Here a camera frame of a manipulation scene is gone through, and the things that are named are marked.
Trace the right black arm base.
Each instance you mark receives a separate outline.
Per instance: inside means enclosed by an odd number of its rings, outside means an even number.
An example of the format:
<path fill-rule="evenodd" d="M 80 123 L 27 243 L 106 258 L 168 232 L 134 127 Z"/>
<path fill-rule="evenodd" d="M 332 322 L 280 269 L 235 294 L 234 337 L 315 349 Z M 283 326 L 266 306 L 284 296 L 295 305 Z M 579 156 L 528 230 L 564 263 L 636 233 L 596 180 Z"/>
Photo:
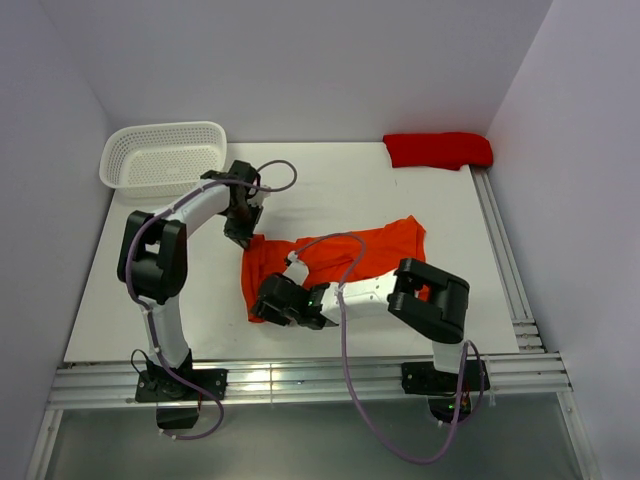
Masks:
<path fill-rule="evenodd" d="M 434 418 L 451 424 L 457 395 L 457 373 L 441 372 L 432 361 L 405 362 L 401 364 L 401 386 L 405 394 L 427 397 L 429 410 Z M 473 410 L 472 395 L 488 393 L 491 388 L 489 374 L 483 360 L 467 360 L 464 369 L 461 404 L 458 423 L 468 418 Z"/>

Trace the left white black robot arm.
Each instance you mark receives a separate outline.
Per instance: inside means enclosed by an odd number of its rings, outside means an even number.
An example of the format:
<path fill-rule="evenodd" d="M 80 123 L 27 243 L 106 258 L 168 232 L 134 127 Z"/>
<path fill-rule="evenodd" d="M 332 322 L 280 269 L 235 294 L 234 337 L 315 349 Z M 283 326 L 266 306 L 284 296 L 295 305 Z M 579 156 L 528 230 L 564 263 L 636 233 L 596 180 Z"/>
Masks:
<path fill-rule="evenodd" d="M 194 373 L 182 366 L 191 350 L 179 305 L 188 275 L 189 236 L 220 215 L 224 235 L 248 249 L 263 210 L 260 186 L 258 170 L 236 160 L 227 172 L 206 172 L 167 206 L 136 210 L 126 220 L 117 277 L 145 317 L 151 362 L 166 366 L 158 385 L 172 399 L 187 397 L 195 386 Z"/>

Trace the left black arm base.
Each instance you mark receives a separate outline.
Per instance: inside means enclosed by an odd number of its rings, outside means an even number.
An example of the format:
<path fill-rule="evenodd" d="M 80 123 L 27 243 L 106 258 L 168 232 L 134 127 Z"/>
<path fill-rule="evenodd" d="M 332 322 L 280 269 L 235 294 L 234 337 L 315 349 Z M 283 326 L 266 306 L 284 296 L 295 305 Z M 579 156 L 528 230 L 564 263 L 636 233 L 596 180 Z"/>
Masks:
<path fill-rule="evenodd" d="M 223 400 L 227 386 L 226 369 L 179 371 L 189 382 Z M 204 395 L 171 377 L 162 367 L 151 363 L 139 374 L 135 402 L 156 405 L 157 426 L 165 430 L 188 430 L 200 416 Z"/>

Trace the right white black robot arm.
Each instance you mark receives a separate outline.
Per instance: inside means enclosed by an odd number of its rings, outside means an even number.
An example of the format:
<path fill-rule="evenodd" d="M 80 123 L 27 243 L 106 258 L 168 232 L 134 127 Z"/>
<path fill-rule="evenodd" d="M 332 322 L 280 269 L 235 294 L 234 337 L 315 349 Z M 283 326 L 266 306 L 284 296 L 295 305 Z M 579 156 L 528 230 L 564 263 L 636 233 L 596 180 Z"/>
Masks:
<path fill-rule="evenodd" d="M 273 324 L 311 330 L 340 326 L 348 320 L 395 317 L 427 338 L 433 348 L 433 378 L 452 390 L 468 374 L 462 357 L 469 283 L 415 258 L 369 279 L 324 282 L 305 287 L 310 271 L 295 260 L 284 272 L 269 275 L 250 309 Z"/>

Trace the orange t-shirt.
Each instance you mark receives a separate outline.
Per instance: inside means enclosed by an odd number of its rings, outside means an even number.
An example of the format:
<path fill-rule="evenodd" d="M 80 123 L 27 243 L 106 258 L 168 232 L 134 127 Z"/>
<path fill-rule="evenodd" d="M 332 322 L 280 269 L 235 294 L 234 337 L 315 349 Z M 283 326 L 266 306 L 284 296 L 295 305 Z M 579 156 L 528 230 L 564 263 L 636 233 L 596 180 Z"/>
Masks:
<path fill-rule="evenodd" d="M 404 258 L 421 262 L 425 255 L 425 228 L 412 216 L 399 219 L 383 227 L 355 233 L 366 244 L 364 258 L 349 274 L 349 282 L 364 280 L 387 273 L 398 267 Z M 243 253 L 241 288 L 246 309 L 257 301 L 261 283 L 273 273 L 286 269 L 285 259 L 292 251 L 304 248 L 301 260 L 308 266 L 305 288 L 316 284 L 337 282 L 361 251 L 360 242 L 340 236 L 312 245 L 312 237 L 295 241 L 269 240 L 256 235 L 250 248 Z"/>

